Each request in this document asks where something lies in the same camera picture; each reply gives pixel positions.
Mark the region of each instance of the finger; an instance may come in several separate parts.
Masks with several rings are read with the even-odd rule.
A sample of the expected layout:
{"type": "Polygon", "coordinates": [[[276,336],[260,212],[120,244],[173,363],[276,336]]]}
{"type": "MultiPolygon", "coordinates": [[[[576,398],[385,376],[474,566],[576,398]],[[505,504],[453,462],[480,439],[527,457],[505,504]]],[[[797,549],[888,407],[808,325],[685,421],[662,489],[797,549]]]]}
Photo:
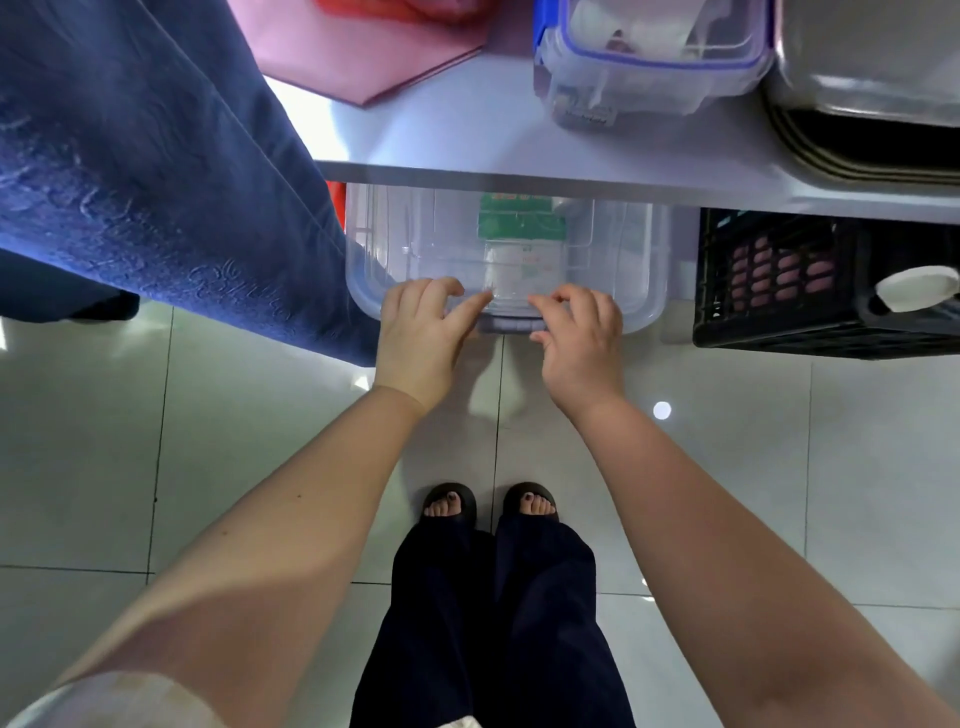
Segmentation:
{"type": "Polygon", "coordinates": [[[387,291],[387,295],[383,297],[383,304],[380,306],[380,321],[382,323],[389,324],[396,318],[396,313],[400,309],[400,296],[406,285],[406,283],[398,283],[387,291]]]}
{"type": "Polygon", "coordinates": [[[423,297],[423,291],[430,285],[433,279],[408,280],[403,293],[400,295],[400,316],[413,318],[420,306],[420,299],[423,297]]]}
{"type": "Polygon", "coordinates": [[[467,336],[477,323],[480,312],[492,300],[492,291],[481,291],[480,293],[474,293],[465,301],[460,301],[460,305],[450,311],[444,319],[449,330],[458,339],[467,336]]]}
{"type": "Polygon", "coordinates": [[[420,298],[418,313],[426,313],[442,319],[446,308],[446,299],[450,296],[463,296],[464,286],[452,276],[431,280],[420,298]]]}
{"type": "Polygon", "coordinates": [[[554,301],[570,301],[573,320],[580,326],[599,326],[600,314],[593,291],[574,283],[564,283],[553,292],[554,301]]]}
{"type": "Polygon", "coordinates": [[[623,316],[620,306],[609,293],[593,291],[593,298],[597,301],[597,313],[600,319],[600,328],[607,333],[617,334],[623,329],[623,316]]]}
{"type": "Polygon", "coordinates": [[[534,331],[530,334],[530,340],[535,344],[540,344],[544,351],[553,346],[553,336],[550,335],[549,331],[534,331]]]}
{"type": "Polygon", "coordinates": [[[540,312],[540,316],[546,322],[546,327],[554,333],[559,333],[573,326],[573,318],[570,316],[570,312],[549,296],[529,296],[527,301],[540,312]]]}

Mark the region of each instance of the green package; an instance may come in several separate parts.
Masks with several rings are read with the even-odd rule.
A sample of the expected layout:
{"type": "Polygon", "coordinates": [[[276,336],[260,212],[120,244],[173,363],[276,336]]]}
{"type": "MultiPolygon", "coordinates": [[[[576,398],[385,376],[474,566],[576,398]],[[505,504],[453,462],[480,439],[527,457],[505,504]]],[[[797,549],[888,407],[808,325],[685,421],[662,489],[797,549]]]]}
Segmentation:
{"type": "Polygon", "coordinates": [[[480,198],[482,212],[552,212],[553,198],[541,195],[513,195],[485,192],[480,198]]]}
{"type": "Polygon", "coordinates": [[[480,199],[477,236],[484,240],[566,240],[566,221],[549,197],[486,193],[480,199]]]}

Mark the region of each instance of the toe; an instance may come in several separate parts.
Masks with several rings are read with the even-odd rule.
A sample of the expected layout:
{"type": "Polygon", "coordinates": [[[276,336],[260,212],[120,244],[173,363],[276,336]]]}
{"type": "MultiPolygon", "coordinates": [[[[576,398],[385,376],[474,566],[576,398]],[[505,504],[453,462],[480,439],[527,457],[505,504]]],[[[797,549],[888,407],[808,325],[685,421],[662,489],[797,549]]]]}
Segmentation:
{"type": "Polygon", "coordinates": [[[446,494],[447,515],[456,516],[461,511],[460,496],[452,491],[446,494]]]}

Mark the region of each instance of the white shelf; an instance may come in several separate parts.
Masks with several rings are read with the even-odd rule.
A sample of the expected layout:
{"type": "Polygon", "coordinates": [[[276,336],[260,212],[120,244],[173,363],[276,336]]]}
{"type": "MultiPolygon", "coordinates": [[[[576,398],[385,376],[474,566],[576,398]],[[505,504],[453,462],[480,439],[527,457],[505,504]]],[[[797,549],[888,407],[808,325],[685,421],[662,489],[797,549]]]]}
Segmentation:
{"type": "Polygon", "coordinates": [[[488,52],[368,109],[268,81],[341,182],[960,223],[960,188],[835,182],[802,167],[755,96],[612,133],[562,129],[534,93],[523,22],[504,18],[512,37],[494,31],[488,52]]]}

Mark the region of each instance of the hand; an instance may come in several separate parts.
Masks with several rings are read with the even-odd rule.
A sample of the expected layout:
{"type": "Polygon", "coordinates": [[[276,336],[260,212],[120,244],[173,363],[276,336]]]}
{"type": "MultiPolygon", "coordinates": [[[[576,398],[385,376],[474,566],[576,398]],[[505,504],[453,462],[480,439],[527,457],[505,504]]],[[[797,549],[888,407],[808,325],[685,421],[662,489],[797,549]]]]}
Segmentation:
{"type": "Polygon", "coordinates": [[[387,291],[374,387],[409,395],[424,415],[440,403],[453,383],[464,339],[493,299],[490,291],[478,293],[444,316],[447,297],[463,295],[455,278],[408,280],[387,291]]]}
{"type": "Polygon", "coordinates": [[[622,400],[623,315],[613,298],[566,283],[553,296],[529,301],[547,326],[530,334],[543,346],[543,382],[567,418],[576,426],[592,408],[622,400]]]}

